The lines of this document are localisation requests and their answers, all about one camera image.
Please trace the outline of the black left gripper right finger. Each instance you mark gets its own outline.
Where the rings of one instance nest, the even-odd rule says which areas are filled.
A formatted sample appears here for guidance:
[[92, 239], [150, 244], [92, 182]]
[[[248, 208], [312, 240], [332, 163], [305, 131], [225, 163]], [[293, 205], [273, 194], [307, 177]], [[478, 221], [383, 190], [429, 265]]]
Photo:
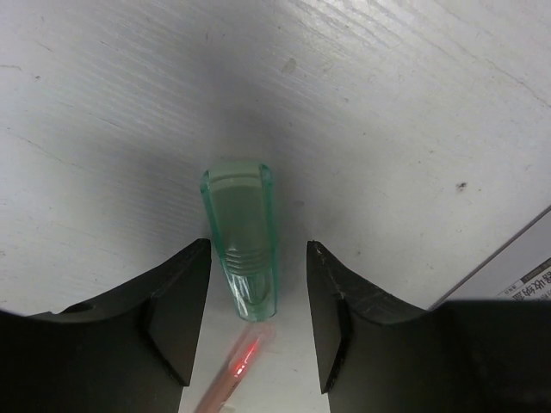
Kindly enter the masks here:
[[333, 412], [547, 412], [550, 305], [459, 300], [426, 311], [306, 247], [320, 390]]

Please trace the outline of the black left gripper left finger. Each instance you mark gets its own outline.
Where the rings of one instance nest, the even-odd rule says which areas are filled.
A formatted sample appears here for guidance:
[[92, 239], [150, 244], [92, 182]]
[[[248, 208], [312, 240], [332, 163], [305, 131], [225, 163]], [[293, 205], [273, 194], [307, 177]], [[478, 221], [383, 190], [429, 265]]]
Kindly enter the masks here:
[[4, 412], [176, 412], [211, 270], [205, 238], [60, 313], [1, 314]]

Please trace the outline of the mint green correction tape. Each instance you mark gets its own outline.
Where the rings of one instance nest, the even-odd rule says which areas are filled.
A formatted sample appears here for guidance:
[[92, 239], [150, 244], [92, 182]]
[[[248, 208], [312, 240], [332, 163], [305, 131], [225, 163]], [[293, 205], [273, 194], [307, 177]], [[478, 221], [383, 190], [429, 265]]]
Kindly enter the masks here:
[[245, 160], [220, 163], [204, 173], [200, 191], [238, 315], [248, 322], [273, 317], [278, 268], [269, 167]]

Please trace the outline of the orange pink pen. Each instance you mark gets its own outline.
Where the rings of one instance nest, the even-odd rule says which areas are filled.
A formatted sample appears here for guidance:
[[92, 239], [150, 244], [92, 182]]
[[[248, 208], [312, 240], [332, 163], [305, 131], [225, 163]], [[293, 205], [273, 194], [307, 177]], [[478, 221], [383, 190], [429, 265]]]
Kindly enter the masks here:
[[195, 412], [221, 412], [255, 361], [275, 336], [269, 323], [249, 323], [211, 382]]

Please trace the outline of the white left organizer tray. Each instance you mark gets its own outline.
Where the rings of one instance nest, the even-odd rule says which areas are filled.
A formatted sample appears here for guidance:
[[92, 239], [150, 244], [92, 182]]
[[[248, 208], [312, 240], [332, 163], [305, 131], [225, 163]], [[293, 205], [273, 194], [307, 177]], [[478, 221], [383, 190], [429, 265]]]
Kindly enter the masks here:
[[550, 258], [550, 206], [511, 240], [443, 295], [430, 309], [447, 300], [496, 299], [515, 281]]

